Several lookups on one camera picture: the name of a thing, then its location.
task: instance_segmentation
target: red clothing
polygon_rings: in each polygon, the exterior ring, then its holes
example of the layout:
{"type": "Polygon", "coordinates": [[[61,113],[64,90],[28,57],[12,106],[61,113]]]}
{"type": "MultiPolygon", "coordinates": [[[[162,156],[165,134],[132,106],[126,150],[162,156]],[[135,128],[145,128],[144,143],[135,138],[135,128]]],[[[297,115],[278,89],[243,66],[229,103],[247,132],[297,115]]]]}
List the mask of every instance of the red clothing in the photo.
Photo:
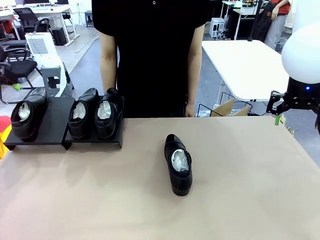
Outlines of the red clothing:
{"type": "MultiPolygon", "coordinates": [[[[280,2],[282,2],[283,0],[270,0],[271,3],[278,5],[280,2]]],[[[288,14],[290,11],[290,3],[286,3],[285,5],[283,5],[282,7],[279,8],[279,13],[278,14],[288,14]]]]}
{"type": "Polygon", "coordinates": [[[9,116],[0,116],[0,133],[6,130],[11,125],[11,118],[9,116]]]}

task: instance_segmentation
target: white spherical robot part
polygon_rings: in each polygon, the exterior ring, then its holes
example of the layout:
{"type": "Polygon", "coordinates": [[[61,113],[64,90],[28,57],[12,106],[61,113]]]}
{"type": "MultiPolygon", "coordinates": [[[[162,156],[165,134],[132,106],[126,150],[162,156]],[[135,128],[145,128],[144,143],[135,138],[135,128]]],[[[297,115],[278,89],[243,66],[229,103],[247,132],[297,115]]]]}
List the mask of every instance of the white spherical robot part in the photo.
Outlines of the white spherical robot part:
{"type": "Polygon", "coordinates": [[[282,50],[282,64],[291,78],[320,83],[320,21],[297,30],[282,50]]]}

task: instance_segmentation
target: black shoe rack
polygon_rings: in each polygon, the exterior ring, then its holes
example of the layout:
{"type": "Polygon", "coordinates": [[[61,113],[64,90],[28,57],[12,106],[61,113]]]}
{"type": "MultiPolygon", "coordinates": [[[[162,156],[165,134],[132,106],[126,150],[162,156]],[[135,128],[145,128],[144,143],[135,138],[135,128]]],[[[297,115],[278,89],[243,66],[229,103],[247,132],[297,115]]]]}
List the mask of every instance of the black shoe rack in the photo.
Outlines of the black shoe rack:
{"type": "Polygon", "coordinates": [[[123,114],[121,114],[118,120],[117,129],[111,139],[99,139],[95,130],[92,131],[92,134],[88,139],[74,139],[68,131],[70,109],[74,102],[75,99],[73,97],[49,97],[48,107],[42,119],[36,138],[32,141],[22,141],[14,135],[13,131],[11,131],[4,145],[10,151],[12,151],[16,146],[31,145],[62,145],[66,150],[68,150],[73,143],[119,144],[120,148],[122,148],[123,130],[125,125],[123,114]]]}

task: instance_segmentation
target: shoe heel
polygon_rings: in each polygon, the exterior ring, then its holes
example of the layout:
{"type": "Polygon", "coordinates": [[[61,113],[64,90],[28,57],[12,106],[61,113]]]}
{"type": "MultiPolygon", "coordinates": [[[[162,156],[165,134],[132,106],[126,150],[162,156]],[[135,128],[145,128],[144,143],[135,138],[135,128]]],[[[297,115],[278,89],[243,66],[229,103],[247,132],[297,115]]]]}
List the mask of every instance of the shoe heel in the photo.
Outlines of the shoe heel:
{"type": "Polygon", "coordinates": [[[178,195],[178,196],[186,196],[188,195],[188,193],[190,192],[190,188],[188,190],[177,190],[177,189],[174,189],[172,188],[172,191],[175,195],[178,195]]]}

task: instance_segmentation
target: shoe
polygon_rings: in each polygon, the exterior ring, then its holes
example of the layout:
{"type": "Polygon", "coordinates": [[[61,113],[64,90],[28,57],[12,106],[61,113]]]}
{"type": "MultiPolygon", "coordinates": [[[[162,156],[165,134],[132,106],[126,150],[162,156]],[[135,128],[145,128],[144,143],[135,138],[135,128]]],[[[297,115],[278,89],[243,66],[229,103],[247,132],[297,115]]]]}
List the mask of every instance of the shoe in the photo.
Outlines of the shoe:
{"type": "Polygon", "coordinates": [[[98,103],[94,114],[94,123],[100,139],[108,140],[114,136],[123,108],[123,100],[118,90],[114,87],[109,88],[98,103]]]}
{"type": "Polygon", "coordinates": [[[187,195],[192,185],[191,156],[176,135],[169,134],[166,137],[164,156],[168,164],[174,194],[187,195]]]}
{"type": "Polygon", "coordinates": [[[37,137],[47,107],[46,89],[37,87],[13,109],[11,125],[14,135],[23,141],[34,140],[37,137]]]}
{"type": "Polygon", "coordinates": [[[99,101],[97,89],[90,88],[75,101],[68,119],[68,129],[76,140],[87,139],[94,126],[94,114],[99,101]]]}

